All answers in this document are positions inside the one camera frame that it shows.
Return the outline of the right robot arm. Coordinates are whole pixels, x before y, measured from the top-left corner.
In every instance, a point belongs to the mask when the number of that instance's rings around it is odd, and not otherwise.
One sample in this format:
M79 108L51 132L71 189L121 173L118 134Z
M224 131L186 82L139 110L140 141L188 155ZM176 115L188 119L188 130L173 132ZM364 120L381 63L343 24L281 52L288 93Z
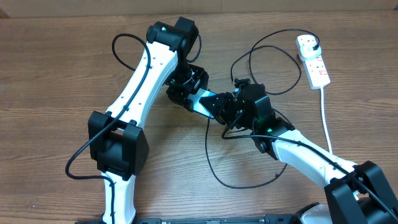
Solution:
M236 80L233 92L199 89L199 104L227 130L250 130L261 153L286 163L325 191L326 205L315 203L291 223L397 223L397 198L379 166L342 159L309 141L277 117L262 84Z

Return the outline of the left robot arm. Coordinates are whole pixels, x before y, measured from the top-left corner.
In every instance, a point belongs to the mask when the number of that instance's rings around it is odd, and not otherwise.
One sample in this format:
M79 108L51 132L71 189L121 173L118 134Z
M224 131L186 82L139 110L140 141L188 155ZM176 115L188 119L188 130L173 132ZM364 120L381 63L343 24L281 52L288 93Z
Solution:
M156 22L147 30L144 52L131 79L105 113L88 121L90 156L105 184L105 212L100 223L132 223L134 185L149 154L144 126L163 85L169 99L207 118L200 98L211 96L208 74L187 59L199 38L194 21L180 17L173 26Z

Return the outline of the Samsung Galaxy smartphone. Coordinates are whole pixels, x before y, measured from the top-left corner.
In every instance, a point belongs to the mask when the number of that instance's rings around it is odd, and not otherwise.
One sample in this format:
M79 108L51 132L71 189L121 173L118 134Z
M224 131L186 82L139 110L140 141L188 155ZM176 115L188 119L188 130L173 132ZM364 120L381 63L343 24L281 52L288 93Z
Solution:
M207 118L213 119L214 116L200 103L201 98L213 95L215 95L215 93L212 91L204 90L202 88L200 88L194 95L189 94L188 99L192 100L193 111Z

